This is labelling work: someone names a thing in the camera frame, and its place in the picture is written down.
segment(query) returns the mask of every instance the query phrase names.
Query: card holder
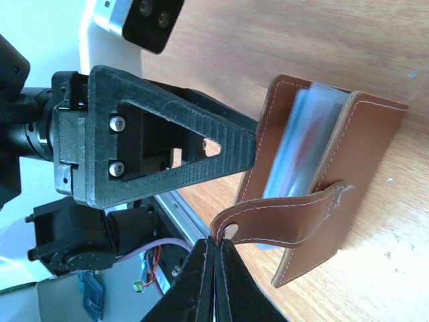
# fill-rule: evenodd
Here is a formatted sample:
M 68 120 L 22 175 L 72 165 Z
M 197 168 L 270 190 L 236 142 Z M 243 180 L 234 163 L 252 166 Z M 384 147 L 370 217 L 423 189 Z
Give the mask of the card holder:
M 259 120 L 255 166 L 243 175 L 235 205 L 219 213 L 210 225 L 217 243 L 226 227 L 237 224 L 231 238 L 234 244 L 284 247 L 271 282 L 276 288 L 336 254 L 408 108 L 373 95 L 350 93 L 308 194 L 263 199 L 295 96 L 310 85 L 286 75 L 273 79 Z

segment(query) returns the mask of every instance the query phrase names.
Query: wallet strap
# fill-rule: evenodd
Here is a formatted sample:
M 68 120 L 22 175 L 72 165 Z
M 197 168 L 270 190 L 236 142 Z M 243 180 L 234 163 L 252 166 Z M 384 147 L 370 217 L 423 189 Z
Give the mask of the wallet strap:
M 407 106 L 353 93 L 341 114 L 312 181 L 309 195 L 263 199 L 263 192 L 294 99 L 311 82 L 286 75 L 270 84 L 257 130 L 255 166 L 244 174 L 236 204 L 210 225 L 220 242 L 235 223 L 234 244 L 262 243 L 286 250 L 272 280 L 281 287 L 336 254 Z

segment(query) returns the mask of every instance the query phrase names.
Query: black cable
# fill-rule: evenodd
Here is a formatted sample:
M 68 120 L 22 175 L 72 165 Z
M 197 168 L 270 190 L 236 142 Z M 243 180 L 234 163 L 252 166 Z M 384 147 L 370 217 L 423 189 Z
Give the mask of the black cable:
M 28 124 L 38 120 L 41 107 L 33 97 L 20 94 L 14 102 L 0 101 L 0 123 Z

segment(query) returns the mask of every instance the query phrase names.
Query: wallet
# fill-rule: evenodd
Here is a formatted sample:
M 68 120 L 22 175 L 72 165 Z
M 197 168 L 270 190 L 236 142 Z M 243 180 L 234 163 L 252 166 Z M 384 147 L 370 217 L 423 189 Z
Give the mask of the wallet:
M 263 199 L 271 166 L 299 89 L 311 82 L 280 75 L 271 82 L 257 129 L 255 166 L 243 175 L 235 205 L 219 213 L 210 235 L 220 244 L 235 224 L 234 244 L 285 248 L 272 279 L 281 287 L 334 256 L 344 242 L 408 106 L 351 92 L 341 109 L 308 194 Z

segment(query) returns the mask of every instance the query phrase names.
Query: wood grain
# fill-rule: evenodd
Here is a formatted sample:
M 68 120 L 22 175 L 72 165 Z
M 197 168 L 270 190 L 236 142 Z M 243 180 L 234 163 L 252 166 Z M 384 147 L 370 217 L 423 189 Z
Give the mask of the wood grain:
M 410 105 L 334 258 L 276 290 L 269 282 L 282 251 L 238 246 L 292 321 L 429 319 L 428 17 L 427 0 L 186 0 L 164 53 L 142 54 L 147 78 L 198 89 L 255 119 L 280 73 Z M 181 193 L 208 225 L 232 205 L 239 181 Z

